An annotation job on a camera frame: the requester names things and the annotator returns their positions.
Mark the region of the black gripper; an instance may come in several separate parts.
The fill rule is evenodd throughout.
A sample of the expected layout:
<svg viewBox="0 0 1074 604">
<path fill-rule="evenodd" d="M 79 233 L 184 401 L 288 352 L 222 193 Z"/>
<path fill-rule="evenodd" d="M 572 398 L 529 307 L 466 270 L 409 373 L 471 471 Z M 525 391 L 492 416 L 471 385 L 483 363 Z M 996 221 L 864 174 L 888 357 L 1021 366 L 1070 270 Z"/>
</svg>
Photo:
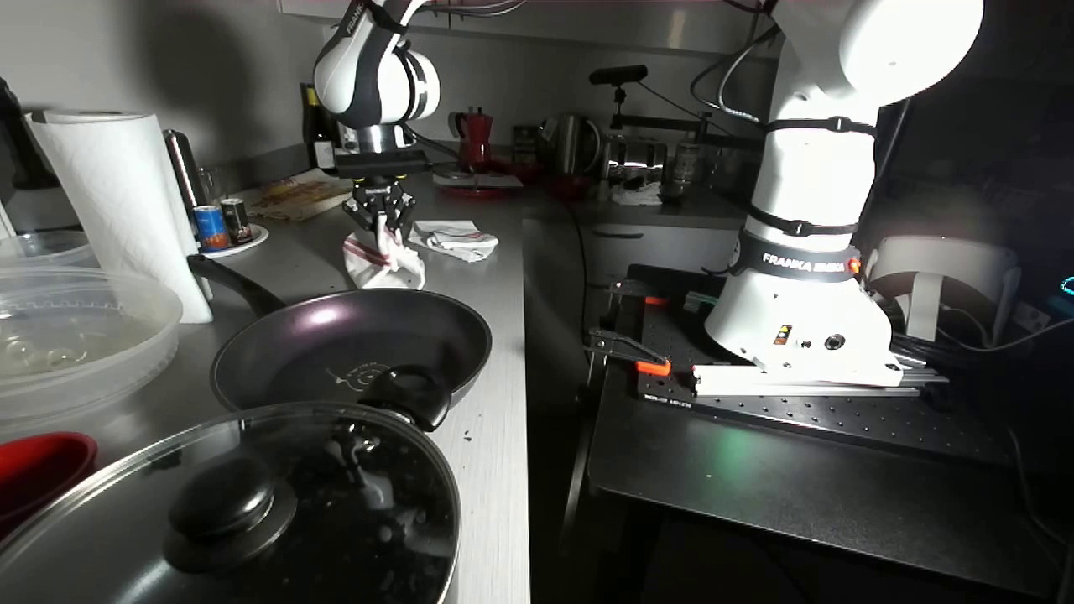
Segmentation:
<svg viewBox="0 0 1074 604">
<path fill-rule="evenodd" d="M 414 214 L 414 193 L 403 169 L 348 174 L 344 214 L 363 227 L 403 227 Z"/>
</svg>

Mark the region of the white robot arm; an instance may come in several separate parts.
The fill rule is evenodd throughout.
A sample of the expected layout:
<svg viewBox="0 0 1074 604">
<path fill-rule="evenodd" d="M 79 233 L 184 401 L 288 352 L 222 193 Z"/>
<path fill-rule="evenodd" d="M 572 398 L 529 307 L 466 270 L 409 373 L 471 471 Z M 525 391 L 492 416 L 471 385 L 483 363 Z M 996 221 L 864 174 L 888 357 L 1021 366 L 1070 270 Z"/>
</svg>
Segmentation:
<svg viewBox="0 0 1074 604">
<path fill-rule="evenodd" d="M 437 67 L 407 48 L 427 0 L 348 0 L 314 55 L 322 106 L 358 133 L 354 168 L 384 187 L 403 126 L 440 105 Z M 730 357 L 701 366 L 701 397 L 907 380 L 886 313 L 852 277 L 876 116 L 943 81 L 974 48 L 983 0 L 776 0 L 781 33 L 765 148 L 739 258 L 706 319 Z"/>
</svg>

